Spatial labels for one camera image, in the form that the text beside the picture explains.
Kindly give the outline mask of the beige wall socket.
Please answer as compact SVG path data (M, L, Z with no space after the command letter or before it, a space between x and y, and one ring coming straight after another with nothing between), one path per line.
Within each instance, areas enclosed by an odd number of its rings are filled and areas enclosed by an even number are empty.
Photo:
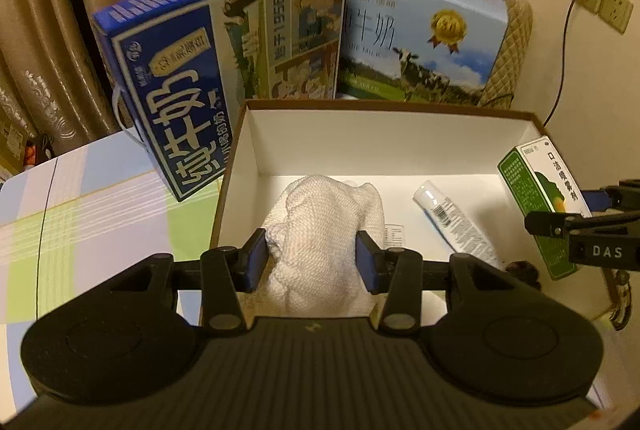
M631 0L601 0L599 17L619 34L624 34L634 5Z

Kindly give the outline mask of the white cream tube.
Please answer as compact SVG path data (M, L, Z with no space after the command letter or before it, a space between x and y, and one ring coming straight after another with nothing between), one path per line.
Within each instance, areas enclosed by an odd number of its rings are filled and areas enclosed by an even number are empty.
M454 252L470 254L494 268L504 269L484 232L433 182L422 183L414 192L413 200Z

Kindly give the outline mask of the brown hair scrunchie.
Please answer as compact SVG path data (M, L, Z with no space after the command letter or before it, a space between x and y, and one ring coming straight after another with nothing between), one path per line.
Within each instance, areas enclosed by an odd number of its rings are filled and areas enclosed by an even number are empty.
M506 266L506 272L537 290L541 290L538 270L528 261L513 261Z

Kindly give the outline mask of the green medicine box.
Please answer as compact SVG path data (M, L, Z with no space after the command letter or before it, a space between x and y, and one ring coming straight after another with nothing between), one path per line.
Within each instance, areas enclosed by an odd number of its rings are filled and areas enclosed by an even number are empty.
M547 135L512 148L497 169L523 216L531 212L592 216L568 165Z

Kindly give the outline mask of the light blue milk carton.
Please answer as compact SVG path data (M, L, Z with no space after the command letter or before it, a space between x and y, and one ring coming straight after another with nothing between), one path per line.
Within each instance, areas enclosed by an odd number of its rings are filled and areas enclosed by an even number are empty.
M503 0L346 0L336 94L476 106L507 26Z

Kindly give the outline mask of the white knitted cloth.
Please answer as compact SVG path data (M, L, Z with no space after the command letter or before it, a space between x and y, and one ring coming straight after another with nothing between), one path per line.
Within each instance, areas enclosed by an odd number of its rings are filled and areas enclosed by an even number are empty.
M356 267L356 234L384 242L384 210L378 190L328 176L291 183L262 227L270 260L259 286L241 298L248 320L258 316L367 316L376 300Z

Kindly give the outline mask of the dark blue milk carton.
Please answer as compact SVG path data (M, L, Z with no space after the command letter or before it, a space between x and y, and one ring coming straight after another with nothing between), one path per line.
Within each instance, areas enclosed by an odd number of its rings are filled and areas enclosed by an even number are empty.
M177 199L218 179L249 100L329 100L345 0L163 0L108 40L125 105Z

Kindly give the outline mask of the plaid tablecloth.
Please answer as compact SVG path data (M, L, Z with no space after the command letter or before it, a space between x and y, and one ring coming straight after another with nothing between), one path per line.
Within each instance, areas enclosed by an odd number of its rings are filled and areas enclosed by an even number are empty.
M35 396L20 359L40 316L150 254L207 249L221 182L177 202L146 151L119 132L1 187L1 418Z

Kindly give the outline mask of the brown cardboard storage box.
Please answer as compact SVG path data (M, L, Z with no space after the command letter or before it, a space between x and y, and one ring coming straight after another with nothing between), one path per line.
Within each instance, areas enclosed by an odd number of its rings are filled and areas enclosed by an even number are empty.
M552 280L498 171L513 147L546 131L531 112L382 101L249 100L233 133L213 246L241 246L285 187L304 176L372 184L384 219L427 260L450 248L413 194L431 181L476 223L503 262L526 260L544 294L596 320L620 303L613 274L584 266Z

